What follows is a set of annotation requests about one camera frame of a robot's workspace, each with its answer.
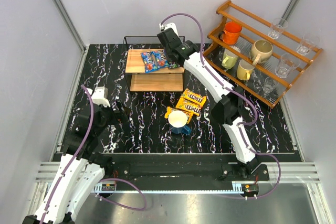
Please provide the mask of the yellow candy bag top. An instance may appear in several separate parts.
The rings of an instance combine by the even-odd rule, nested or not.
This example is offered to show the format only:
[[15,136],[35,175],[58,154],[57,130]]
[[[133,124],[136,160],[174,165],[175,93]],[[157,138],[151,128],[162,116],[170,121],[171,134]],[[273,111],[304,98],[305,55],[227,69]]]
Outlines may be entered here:
[[189,89],[185,89],[181,97],[193,103],[196,103],[200,106],[203,106],[205,104],[206,98],[207,98],[207,96],[201,96],[200,94],[194,93],[193,91]]

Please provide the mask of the purple candy bag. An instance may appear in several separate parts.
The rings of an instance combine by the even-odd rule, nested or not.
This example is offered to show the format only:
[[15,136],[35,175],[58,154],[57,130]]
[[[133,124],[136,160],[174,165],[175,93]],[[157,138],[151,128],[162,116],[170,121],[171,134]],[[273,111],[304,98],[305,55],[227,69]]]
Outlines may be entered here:
[[175,69],[180,67],[180,65],[176,62],[169,62],[169,69]]

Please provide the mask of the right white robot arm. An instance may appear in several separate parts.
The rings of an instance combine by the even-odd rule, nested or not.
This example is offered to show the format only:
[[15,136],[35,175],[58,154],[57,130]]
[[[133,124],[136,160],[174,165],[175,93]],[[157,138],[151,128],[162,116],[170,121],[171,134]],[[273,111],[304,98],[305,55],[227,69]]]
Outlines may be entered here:
[[192,73],[210,92],[215,101],[211,115],[226,130],[235,149],[240,174],[251,175],[260,165],[256,151],[251,146],[244,122],[244,91],[233,87],[204,59],[196,44],[182,42],[172,27],[160,26],[157,37],[164,47],[167,58]]

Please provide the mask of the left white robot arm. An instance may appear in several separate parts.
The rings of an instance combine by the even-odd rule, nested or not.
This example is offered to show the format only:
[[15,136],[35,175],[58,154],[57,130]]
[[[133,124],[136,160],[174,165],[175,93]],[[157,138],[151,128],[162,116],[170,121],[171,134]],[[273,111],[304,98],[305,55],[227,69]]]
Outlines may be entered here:
[[119,100],[93,99],[78,114],[62,144],[57,174],[41,205],[24,223],[74,223],[95,185],[113,176],[112,157],[96,151],[98,137],[109,126],[125,124],[130,110]]

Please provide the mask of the blue candy bag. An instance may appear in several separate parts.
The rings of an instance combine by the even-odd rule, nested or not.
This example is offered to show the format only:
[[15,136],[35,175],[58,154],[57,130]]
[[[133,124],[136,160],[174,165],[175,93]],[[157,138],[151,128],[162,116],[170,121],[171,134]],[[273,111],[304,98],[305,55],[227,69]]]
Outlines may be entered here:
[[153,53],[154,53],[154,57],[155,57],[155,62],[156,62],[157,67],[159,69],[168,68],[170,66],[169,62],[167,61],[164,49],[155,50],[155,51],[153,51]]
[[142,52],[141,58],[144,63],[145,73],[150,73],[158,70],[158,66],[155,62],[154,53],[152,51]]

